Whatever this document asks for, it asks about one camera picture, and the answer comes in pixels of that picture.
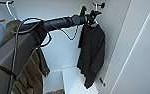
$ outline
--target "clothes hanger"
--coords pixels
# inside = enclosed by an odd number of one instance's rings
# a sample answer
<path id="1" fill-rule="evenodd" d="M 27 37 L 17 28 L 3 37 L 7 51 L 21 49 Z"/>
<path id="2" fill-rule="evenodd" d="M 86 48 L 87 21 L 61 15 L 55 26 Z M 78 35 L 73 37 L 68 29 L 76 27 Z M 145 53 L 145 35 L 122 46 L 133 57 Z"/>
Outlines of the clothes hanger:
<path id="1" fill-rule="evenodd" d="M 10 1 L 6 1 L 6 7 L 7 7 L 7 9 L 8 9 L 8 12 L 10 13 L 10 15 L 11 15 L 15 20 L 17 20 L 17 18 L 12 14 L 12 12 L 11 12 L 11 10 L 10 10 L 10 8 L 9 8 L 9 3 L 10 3 Z"/>
<path id="2" fill-rule="evenodd" d="M 97 3 L 93 3 L 95 5 L 95 12 L 97 11 L 98 8 L 98 4 Z M 90 27 L 96 27 L 98 25 L 97 20 L 94 18 L 94 20 L 90 23 Z"/>

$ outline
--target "cable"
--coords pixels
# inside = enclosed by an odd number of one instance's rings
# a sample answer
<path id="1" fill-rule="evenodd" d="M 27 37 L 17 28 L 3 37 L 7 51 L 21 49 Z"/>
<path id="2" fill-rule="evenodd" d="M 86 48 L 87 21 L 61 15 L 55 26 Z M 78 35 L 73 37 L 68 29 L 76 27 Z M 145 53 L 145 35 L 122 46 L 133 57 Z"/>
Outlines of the cable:
<path id="1" fill-rule="evenodd" d="M 74 40 L 74 39 L 75 39 L 76 34 L 77 34 L 77 30 L 78 30 L 78 25 L 77 25 L 76 32 L 75 32 L 73 38 L 70 38 L 70 36 L 69 36 L 64 30 L 62 30 L 61 28 L 57 28 L 56 26 L 54 26 L 54 25 L 52 25 L 52 24 L 50 24 L 50 25 L 51 25 L 52 27 L 58 29 L 58 30 L 61 30 L 61 31 L 68 37 L 69 40 Z"/>
<path id="2" fill-rule="evenodd" d="M 15 67 L 15 62 L 16 62 L 16 56 L 17 56 L 17 47 L 18 47 L 18 34 L 19 34 L 19 30 L 21 28 L 21 26 L 24 24 L 24 22 L 28 21 L 28 20 L 31 20 L 31 19 L 36 19 L 36 20 L 41 20 L 43 21 L 42 19 L 39 19 L 39 18 L 27 18 L 25 20 L 23 20 L 20 25 L 18 26 L 17 28 L 17 31 L 15 32 L 16 35 L 15 35 L 15 46 L 14 46 L 14 52 L 13 52 L 13 59 L 12 59 L 12 65 L 11 65 L 11 71 L 14 72 L 14 67 Z M 12 87 L 12 78 L 13 76 L 10 76 L 10 82 L 9 82 L 9 86 L 8 86 L 8 91 L 7 91 L 7 94 L 11 94 L 11 87 Z"/>

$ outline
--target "black jacket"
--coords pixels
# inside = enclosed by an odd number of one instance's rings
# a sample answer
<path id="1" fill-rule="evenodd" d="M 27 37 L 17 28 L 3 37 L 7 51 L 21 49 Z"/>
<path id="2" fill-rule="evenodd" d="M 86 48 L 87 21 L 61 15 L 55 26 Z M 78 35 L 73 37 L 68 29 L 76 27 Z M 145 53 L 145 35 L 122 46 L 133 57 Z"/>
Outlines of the black jacket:
<path id="1" fill-rule="evenodd" d="M 84 86 L 88 89 L 94 83 L 97 73 L 104 63 L 105 33 L 99 25 L 94 28 L 83 26 L 79 41 L 81 53 L 77 67 L 86 77 Z"/>

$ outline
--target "coat sleeve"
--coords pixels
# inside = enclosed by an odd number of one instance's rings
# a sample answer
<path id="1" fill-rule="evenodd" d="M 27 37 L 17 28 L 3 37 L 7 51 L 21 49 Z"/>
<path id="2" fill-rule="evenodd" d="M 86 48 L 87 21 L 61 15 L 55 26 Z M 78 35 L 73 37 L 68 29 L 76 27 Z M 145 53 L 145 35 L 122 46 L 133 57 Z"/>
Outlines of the coat sleeve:
<path id="1" fill-rule="evenodd" d="M 83 39 L 84 39 L 84 26 L 83 26 L 82 31 L 81 31 L 81 36 L 80 36 L 78 48 L 82 48 Z"/>
<path id="2" fill-rule="evenodd" d="M 96 58 L 94 59 L 91 67 L 90 67 L 90 70 L 92 72 L 99 72 L 100 69 L 102 68 L 103 64 L 104 64 L 104 55 L 105 55 L 105 42 L 103 41 L 101 43 L 101 47 L 98 51 L 98 54 L 96 55 Z"/>

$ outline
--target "hanger hook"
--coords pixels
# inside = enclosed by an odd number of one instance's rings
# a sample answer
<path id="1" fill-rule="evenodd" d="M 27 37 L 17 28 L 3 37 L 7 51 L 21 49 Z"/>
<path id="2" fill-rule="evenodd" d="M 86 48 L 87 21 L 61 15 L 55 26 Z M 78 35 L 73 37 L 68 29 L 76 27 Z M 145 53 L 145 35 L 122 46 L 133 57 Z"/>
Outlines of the hanger hook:
<path id="1" fill-rule="evenodd" d="M 8 9 L 8 12 L 10 13 L 11 16 L 13 16 L 13 18 L 14 18 L 15 20 L 17 20 L 17 18 L 12 14 L 12 12 L 11 12 L 11 10 L 10 10 L 10 8 L 9 8 L 9 2 L 10 2 L 10 1 L 6 1 L 6 7 L 7 7 L 7 9 Z"/>

